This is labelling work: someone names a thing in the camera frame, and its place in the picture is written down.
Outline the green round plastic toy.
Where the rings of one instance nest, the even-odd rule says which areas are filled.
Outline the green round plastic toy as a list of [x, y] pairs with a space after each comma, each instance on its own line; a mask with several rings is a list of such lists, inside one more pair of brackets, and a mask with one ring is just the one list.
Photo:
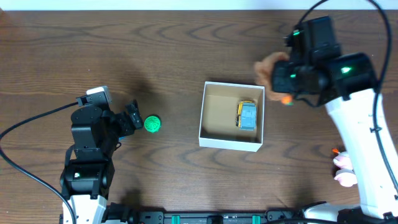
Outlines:
[[161, 126], [161, 120], [157, 115], [150, 115], [144, 121], [144, 128], [150, 133], [158, 132]]

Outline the brown plush toy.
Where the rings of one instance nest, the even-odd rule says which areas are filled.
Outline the brown plush toy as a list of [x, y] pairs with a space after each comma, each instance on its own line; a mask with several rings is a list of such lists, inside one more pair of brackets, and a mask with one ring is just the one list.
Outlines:
[[254, 63], [254, 71], [257, 74], [256, 84], [265, 87], [265, 93], [269, 100], [280, 101], [284, 105], [292, 105], [292, 95], [272, 91], [271, 75], [274, 65], [279, 61], [288, 61], [289, 55], [285, 52], [274, 52], [260, 62]]

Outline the yellow grey toy truck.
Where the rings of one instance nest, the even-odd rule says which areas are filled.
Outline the yellow grey toy truck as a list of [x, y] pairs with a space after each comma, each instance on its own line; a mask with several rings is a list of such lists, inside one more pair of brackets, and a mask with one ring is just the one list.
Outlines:
[[242, 100], [237, 105], [236, 126], [240, 130], [254, 131], [257, 124], [257, 106], [254, 101]]

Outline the white cardboard box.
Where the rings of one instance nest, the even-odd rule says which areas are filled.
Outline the white cardboard box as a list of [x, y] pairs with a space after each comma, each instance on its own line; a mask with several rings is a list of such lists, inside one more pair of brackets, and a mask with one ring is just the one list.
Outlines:
[[[244, 100], [256, 106], [255, 127], [240, 129], [238, 105]], [[205, 82], [198, 140], [201, 147], [256, 152], [264, 138], [265, 88], [256, 85]]]

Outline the pink white plush toy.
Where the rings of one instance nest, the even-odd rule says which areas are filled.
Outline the pink white plush toy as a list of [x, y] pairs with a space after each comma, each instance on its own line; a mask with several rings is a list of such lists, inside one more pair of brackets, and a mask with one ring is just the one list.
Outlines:
[[338, 168], [334, 179], [343, 187], [352, 187], [356, 185], [358, 180], [354, 173], [353, 164], [348, 152], [340, 152], [337, 148], [333, 148], [332, 152], [335, 154], [333, 163]]

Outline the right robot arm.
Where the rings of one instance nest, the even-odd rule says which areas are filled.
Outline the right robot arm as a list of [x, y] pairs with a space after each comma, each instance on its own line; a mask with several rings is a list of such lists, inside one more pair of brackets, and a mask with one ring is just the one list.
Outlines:
[[272, 90], [301, 101], [318, 96], [317, 105], [326, 108], [345, 145], [333, 160], [335, 179], [356, 185], [360, 197], [351, 209], [324, 203], [306, 209], [305, 216], [368, 223], [396, 218], [397, 152], [369, 57], [343, 55], [327, 16], [299, 22], [285, 42], [290, 58], [274, 65]]

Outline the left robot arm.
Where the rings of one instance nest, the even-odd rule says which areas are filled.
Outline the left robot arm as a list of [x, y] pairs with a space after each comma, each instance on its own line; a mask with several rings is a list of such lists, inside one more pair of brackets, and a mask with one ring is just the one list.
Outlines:
[[65, 154], [60, 177], [63, 203], [62, 223], [131, 223], [130, 211], [119, 212], [107, 207], [109, 189], [114, 176], [112, 156], [121, 146], [121, 138], [143, 127], [137, 101], [125, 111], [113, 113], [106, 100], [78, 100], [72, 113], [74, 143]]

